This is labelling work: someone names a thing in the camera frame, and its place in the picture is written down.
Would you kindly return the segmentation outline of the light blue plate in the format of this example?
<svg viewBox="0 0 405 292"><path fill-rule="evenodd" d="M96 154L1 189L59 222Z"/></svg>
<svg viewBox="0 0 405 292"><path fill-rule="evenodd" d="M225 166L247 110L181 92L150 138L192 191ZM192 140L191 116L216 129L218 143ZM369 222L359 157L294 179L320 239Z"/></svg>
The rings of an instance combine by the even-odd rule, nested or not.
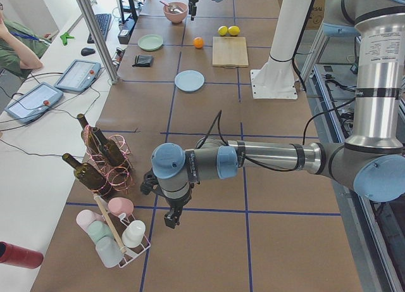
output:
<svg viewBox="0 0 405 292"><path fill-rule="evenodd" d="M176 75L174 82L181 91L194 92L203 86L205 78L196 70L185 70Z"/></svg>

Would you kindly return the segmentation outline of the pink bowl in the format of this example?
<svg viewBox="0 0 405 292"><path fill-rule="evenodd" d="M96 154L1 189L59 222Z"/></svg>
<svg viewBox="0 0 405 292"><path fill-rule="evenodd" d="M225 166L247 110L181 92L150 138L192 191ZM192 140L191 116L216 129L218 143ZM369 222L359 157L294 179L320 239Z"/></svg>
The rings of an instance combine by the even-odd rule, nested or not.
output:
<svg viewBox="0 0 405 292"><path fill-rule="evenodd" d="M189 7L187 4L182 2L170 2L172 6L176 6L176 10L171 10L168 6L163 6L163 12L166 18L172 23L181 23L189 12Z"/></svg>

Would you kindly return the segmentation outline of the metal scoop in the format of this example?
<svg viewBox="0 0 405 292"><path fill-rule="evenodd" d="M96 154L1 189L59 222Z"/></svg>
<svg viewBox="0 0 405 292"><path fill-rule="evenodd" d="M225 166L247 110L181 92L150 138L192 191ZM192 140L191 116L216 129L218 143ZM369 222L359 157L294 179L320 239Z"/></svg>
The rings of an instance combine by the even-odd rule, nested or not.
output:
<svg viewBox="0 0 405 292"><path fill-rule="evenodd" d="M159 0L161 4L163 4L165 7L168 8L168 11L172 12L172 13L183 13L184 11L178 7L177 5L172 5L170 3L167 3L164 0Z"/></svg>

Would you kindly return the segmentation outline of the pale grey cup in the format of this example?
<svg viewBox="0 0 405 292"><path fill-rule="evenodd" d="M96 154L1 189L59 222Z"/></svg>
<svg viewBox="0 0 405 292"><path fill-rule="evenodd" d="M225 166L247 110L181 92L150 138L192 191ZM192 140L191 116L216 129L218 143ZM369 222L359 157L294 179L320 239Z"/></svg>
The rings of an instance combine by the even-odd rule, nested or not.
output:
<svg viewBox="0 0 405 292"><path fill-rule="evenodd" d="M124 257L118 243L111 237L105 236L96 243L96 252L107 268L118 265Z"/></svg>

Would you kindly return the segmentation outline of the black computer box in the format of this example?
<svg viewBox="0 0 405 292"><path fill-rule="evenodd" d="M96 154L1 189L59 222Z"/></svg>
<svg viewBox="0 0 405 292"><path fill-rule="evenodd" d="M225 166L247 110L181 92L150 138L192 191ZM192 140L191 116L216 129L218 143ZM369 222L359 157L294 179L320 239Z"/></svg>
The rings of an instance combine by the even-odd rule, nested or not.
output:
<svg viewBox="0 0 405 292"><path fill-rule="evenodd" d="M127 45L132 36L135 27L135 20L129 18L125 23L119 24L118 41L120 44Z"/></svg>

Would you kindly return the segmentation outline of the grey folded cloth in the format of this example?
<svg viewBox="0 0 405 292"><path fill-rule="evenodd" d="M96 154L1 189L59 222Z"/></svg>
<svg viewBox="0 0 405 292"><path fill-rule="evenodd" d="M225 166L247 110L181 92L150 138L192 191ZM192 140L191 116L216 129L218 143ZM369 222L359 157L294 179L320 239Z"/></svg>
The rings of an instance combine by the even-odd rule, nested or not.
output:
<svg viewBox="0 0 405 292"><path fill-rule="evenodd" d="M133 67L151 67L154 57L149 55L138 54L135 56Z"/></svg>

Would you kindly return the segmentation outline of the dark wine bottle middle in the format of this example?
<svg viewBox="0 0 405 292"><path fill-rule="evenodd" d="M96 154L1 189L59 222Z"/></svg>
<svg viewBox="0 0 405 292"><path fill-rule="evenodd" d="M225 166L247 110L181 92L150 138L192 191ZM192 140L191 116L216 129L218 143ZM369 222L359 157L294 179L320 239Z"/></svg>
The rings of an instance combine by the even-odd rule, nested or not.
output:
<svg viewBox="0 0 405 292"><path fill-rule="evenodd" d="M114 140L106 138L98 127L93 127L92 133L99 141L99 151L106 158L110 166L119 167L119 171L121 172L123 172L124 169L130 170L129 162L124 157Z"/></svg>

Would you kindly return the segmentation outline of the dark wine bottle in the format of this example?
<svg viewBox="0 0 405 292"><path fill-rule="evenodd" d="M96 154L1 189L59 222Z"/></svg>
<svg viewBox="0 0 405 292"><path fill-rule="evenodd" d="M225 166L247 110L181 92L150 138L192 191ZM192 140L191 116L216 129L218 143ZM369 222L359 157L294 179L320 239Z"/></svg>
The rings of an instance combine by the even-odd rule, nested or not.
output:
<svg viewBox="0 0 405 292"><path fill-rule="evenodd" d="M106 158L110 166L119 167L119 171L121 172L123 172L124 169L130 170L129 162L124 157L114 140L106 138L98 127L93 127L92 133L99 141L99 151Z"/></svg>
<svg viewBox="0 0 405 292"><path fill-rule="evenodd" d="M113 196L115 189L93 165L87 162L80 163L69 153L63 154L62 159L73 168L75 178L92 193L105 200Z"/></svg>
<svg viewBox="0 0 405 292"><path fill-rule="evenodd" d="M79 113L77 115L77 120L79 121L82 131L81 131L81 138L84 141L85 146L90 154L96 155L98 154L99 150L97 147L96 140L92 136L92 127L89 125L85 115L83 113Z"/></svg>

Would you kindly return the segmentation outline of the dark wine bottle front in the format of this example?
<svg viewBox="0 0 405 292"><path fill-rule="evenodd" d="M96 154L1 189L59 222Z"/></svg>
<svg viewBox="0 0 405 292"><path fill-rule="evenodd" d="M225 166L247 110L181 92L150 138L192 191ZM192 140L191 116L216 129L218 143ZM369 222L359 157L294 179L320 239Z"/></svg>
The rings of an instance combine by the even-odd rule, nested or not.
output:
<svg viewBox="0 0 405 292"><path fill-rule="evenodd" d="M105 200L113 196L115 189L93 165L87 162L80 163L69 153L63 154L62 159L73 168L75 178L92 193Z"/></svg>

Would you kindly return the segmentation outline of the dark wine bottle back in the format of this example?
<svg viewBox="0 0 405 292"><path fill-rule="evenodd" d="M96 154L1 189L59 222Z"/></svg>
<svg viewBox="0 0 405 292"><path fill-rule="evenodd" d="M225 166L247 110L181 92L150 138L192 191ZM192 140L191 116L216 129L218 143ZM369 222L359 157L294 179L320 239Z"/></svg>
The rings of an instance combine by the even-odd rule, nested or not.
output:
<svg viewBox="0 0 405 292"><path fill-rule="evenodd" d="M96 155L98 154L99 150L97 147L96 140L92 136L92 127L89 125L85 115L83 113L79 113L77 115L77 120L79 121L82 131L81 131L81 138L84 141L85 146L90 154Z"/></svg>

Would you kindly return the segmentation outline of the green clamp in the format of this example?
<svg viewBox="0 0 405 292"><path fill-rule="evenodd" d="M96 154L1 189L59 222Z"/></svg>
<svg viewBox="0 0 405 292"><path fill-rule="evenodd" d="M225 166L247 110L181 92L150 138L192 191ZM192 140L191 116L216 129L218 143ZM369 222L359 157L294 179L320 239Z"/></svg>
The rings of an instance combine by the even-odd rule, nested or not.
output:
<svg viewBox="0 0 405 292"><path fill-rule="evenodd" d="M66 45L68 44L68 41L69 41L70 39L75 39L75 37L72 36L72 35L70 35L68 32L65 32L64 34L62 34L62 35L60 36L60 39L61 39L61 41L62 41L62 44L63 44L64 46L66 46Z"/></svg>

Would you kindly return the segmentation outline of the teach pendant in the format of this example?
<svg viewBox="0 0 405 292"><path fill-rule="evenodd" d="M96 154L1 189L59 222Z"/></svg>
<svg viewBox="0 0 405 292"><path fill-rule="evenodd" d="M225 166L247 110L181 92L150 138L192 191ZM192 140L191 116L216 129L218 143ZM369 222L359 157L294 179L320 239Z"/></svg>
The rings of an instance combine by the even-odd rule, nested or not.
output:
<svg viewBox="0 0 405 292"><path fill-rule="evenodd" d="M22 124L39 118L63 96L63 92L52 85L41 82L28 93L5 108L5 112Z"/></svg>
<svg viewBox="0 0 405 292"><path fill-rule="evenodd" d="M56 81L54 87L67 92L83 92L95 81L101 64L94 61L74 60Z"/></svg>

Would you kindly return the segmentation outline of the red cylinder bottle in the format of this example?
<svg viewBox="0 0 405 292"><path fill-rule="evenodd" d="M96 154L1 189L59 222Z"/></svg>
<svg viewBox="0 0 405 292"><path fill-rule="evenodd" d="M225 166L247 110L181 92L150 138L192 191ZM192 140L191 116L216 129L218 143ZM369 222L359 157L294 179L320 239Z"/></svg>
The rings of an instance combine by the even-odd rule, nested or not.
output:
<svg viewBox="0 0 405 292"><path fill-rule="evenodd" d="M36 269L44 259L41 252L1 241L1 263L26 269Z"/></svg>

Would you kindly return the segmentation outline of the teach pendant near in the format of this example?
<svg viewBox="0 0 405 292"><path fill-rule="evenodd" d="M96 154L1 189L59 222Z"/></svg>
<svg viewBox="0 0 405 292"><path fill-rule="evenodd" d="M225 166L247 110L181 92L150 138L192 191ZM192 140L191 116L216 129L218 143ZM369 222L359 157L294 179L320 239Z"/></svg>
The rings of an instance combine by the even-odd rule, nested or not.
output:
<svg viewBox="0 0 405 292"><path fill-rule="evenodd" d="M41 82L28 93L5 108L5 112L22 124L39 118L63 96L63 92L52 85Z"/></svg>

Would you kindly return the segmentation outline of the aluminium frame post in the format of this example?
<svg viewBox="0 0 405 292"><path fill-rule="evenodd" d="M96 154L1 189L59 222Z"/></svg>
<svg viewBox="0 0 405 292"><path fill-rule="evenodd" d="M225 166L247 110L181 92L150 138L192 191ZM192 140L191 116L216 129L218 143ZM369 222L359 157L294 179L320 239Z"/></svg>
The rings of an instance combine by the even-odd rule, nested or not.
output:
<svg viewBox="0 0 405 292"><path fill-rule="evenodd" d="M116 72L116 68L113 64L113 61L110 58L110 53L108 51L108 47L105 43L105 40L102 36L100 29L99 29L99 25L96 21L95 14L92 9L91 1L90 0L76 0L76 2L82 12L83 18L86 22L89 32L92 35L92 38L96 45L96 49L100 55L100 58L105 67L105 70L108 73L109 79L112 84L116 84L118 82L118 74Z"/></svg>

